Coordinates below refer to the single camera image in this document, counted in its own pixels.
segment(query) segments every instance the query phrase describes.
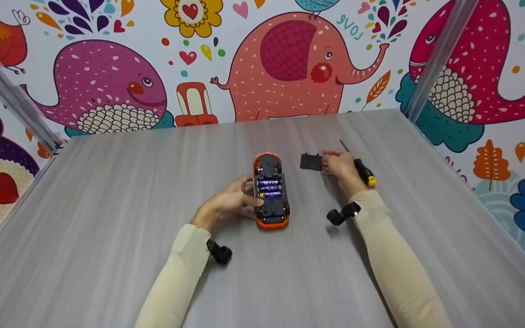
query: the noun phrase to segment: black wrist strap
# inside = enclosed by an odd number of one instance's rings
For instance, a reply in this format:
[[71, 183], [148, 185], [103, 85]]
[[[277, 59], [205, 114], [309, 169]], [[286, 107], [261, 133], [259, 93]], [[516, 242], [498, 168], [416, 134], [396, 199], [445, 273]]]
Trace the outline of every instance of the black wrist strap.
[[339, 226], [348, 218], [356, 216], [360, 210], [362, 210], [362, 207], [360, 207], [358, 203], [352, 201], [352, 203], [344, 206], [341, 209], [341, 212], [338, 212], [335, 208], [330, 210], [329, 213], [327, 213], [327, 220], [329, 220], [334, 226]]
[[232, 257], [232, 250], [226, 246], [220, 246], [213, 241], [211, 238], [206, 241], [206, 248], [210, 251], [210, 254], [216, 260], [217, 264], [227, 265]]

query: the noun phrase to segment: screwdriver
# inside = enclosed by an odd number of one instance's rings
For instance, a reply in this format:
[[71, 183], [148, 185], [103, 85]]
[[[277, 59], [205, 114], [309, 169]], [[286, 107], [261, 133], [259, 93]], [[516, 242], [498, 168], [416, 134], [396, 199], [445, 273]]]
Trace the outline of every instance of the screwdriver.
[[[344, 149], [346, 152], [350, 152], [350, 148], [348, 148], [343, 141], [340, 139], [340, 143], [342, 146], [344, 146]], [[358, 171], [358, 174], [360, 175], [360, 178], [364, 183], [369, 187], [373, 188], [376, 186], [376, 177], [372, 173], [372, 171], [364, 165], [362, 160], [360, 158], [354, 159], [354, 166], [356, 166], [356, 170]]]

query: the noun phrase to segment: blue bird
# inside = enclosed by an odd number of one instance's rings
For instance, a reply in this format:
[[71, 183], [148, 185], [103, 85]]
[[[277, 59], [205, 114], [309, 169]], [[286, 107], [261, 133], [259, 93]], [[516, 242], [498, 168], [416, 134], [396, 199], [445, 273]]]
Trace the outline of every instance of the blue bird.
[[317, 19], [322, 11], [335, 6], [339, 1], [340, 0], [295, 0], [303, 10], [311, 12], [309, 19], [311, 19], [311, 17]]

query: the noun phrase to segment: red bird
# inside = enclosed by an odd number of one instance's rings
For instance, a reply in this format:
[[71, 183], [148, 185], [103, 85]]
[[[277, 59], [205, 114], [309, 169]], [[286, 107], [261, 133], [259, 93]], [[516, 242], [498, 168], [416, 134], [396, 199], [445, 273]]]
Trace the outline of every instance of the red bird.
[[20, 72], [25, 73], [26, 71], [17, 65], [27, 56], [27, 42], [22, 26], [28, 25], [30, 18], [21, 10], [13, 10], [13, 16], [19, 25], [8, 25], [0, 21], [0, 62], [7, 69], [19, 75]]

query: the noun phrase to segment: elephant ear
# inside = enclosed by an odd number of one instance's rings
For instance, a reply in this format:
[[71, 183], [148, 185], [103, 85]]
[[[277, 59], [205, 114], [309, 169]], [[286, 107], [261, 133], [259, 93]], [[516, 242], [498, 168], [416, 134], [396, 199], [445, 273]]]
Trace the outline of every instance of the elephant ear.
[[261, 61], [279, 81], [306, 79], [309, 48], [317, 28], [308, 21], [289, 20], [275, 25], [262, 39]]

